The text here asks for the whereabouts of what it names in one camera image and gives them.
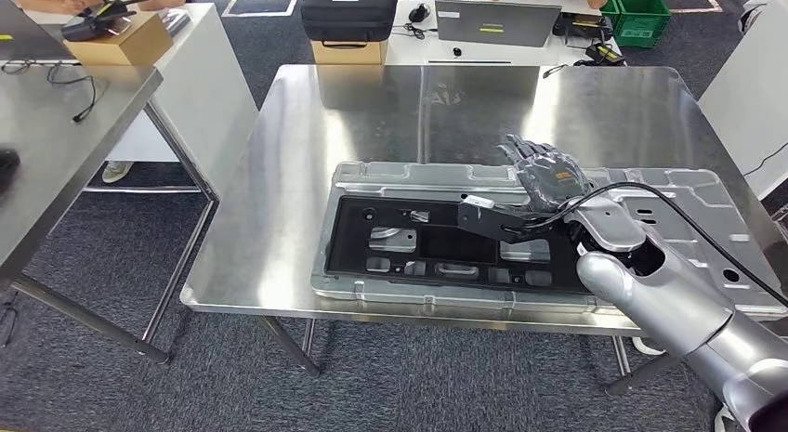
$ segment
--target gray carpet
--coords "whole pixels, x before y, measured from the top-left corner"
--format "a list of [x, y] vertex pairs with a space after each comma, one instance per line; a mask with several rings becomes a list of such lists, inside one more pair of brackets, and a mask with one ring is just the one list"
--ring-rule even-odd
[[[201, 1], [220, 12], [229, 2]], [[234, 12], [286, 1], [239, 0]], [[675, 16], [656, 48], [625, 54], [636, 65], [678, 68], [699, 96], [739, 40], [744, 0], [719, 1], [725, 13]], [[279, 65], [311, 62], [297, 15], [223, 19], [258, 105]], [[184, 176], [144, 164], [130, 179]], [[195, 195], [84, 195], [29, 272], [141, 332], [201, 203]], [[193, 313], [174, 299], [156, 343], [175, 357], [156, 365], [27, 297], [17, 307], [13, 342], [0, 348], [0, 429], [697, 432], [711, 430], [718, 407], [684, 367], [625, 397], [605, 395], [617, 367], [603, 337], [321, 321], [314, 355], [323, 375], [313, 379], [253, 317]], [[297, 340], [304, 322], [284, 324]], [[634, 365], [645, 361], [629, 352]]]

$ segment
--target black device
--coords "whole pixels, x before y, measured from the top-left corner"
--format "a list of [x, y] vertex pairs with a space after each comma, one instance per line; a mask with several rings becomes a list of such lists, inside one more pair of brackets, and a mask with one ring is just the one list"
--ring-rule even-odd
[[19, 165], [20, 156], [17, 151], [0, 148], [0, 194], [8, 189]]
[[613, 25], [609, 17], [562, 12], [553, 25], [553, 34], [605, 42], [613, 37]]
[[594, 44], [585, 49], [585, 54], [591, 58], [596, 65], [601, 67], [623, 67], [626, 58], [620, 53], [616, 53], [610, 46], [605, 44]]
[[412, 23], [421, 23], [427, 16], [429, 16], [429, 7], [423, 3], [419, 3], [419, 6], [415, 7], [411, 13], [408, 14], [408, 20]]
[[[460, 211], [465, 210], [468, 208], [458, 202], [342, 196], [326, 251], [325, 272], [403, 283], [589, 294], [577, 277], [578, 254], [565, 225], [533, 232], [527, 239], [512, 237], [513, 242], [542, 240], [550, 252], [548, 259], [513, 260], [502, 254], [500, 241], [508, 238], [493, 239], [485, 235], [488, 229], [473, 232], [458, 225], [464, 214]], [[381, 227], [413, 229], [414, 249], [373, 249], [371, 235]], [[376, 259], [388, 260], [389, 267], [370, 270], [369, 261]]]
[[396, 11], [397, 0], [304, 0], [301, 22], [311, 40], [380, 42], [391, 34]]
[[112, 34], [112, 28], [118, 19], [137, 14], [129, 11], [128, 5], [146, 2], [148, 0], [111, 0], [101, 5], [88, 7], [76, 17], [69, 20], [60, 29], [63, 38], [69, 42], [84, 42], [107, 34]]

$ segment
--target laptop screen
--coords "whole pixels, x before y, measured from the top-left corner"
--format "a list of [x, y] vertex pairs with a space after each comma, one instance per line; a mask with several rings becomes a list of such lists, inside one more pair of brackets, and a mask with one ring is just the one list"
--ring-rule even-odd
[[73, 60], [52, 35], [11, 0], [0, 0], [0, 61]]

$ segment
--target green crate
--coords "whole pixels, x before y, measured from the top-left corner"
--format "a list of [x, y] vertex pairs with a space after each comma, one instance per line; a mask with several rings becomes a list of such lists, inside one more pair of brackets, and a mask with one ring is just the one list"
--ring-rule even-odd
[[621, 17], [621, 9], [618, 8], [618, 0], [608, 0], [604, 7], [599, 9], [603, 16], [610, 17], [613, 28], [618, 24]]
[[664, 0], [618, 0], [621, 17], [615, 27], [618, 46], [651, 48], [664, 33], [670, 9]]

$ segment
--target robot finger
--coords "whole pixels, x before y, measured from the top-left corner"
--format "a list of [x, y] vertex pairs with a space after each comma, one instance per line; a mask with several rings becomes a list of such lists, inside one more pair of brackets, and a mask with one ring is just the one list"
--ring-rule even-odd
[[515, 135], [506, 135], [506, 139], [517, 148], [523, 158], [528, 158], [536, 153], [534, 150], [535, 144], [530, 141]]
[[534, 152], [540, 155], [544, 155], [546, 153], [549, 153], [550, 151], [555, 150], [552, 149], [549, 144], [536, 144], [535, 142], [530, 142], [530, 141], [525, 141], [525, 142], [529, 143], [531, 145], [531, 149], [533, 149]]
[[517, 149], [516, 147], [512, 146], [509, 143], [498, 144], [498, 149], [500, 149], [501, 151], [504, 152], [504, 154], [506, 155], [506, 158], [508, 158], [509, 161], [512, 162], [512, 164], [517, 164], [520, 161], [524, 160], [524, 158], [522, 157], [522, 154], [520, 153], [519, 149]]

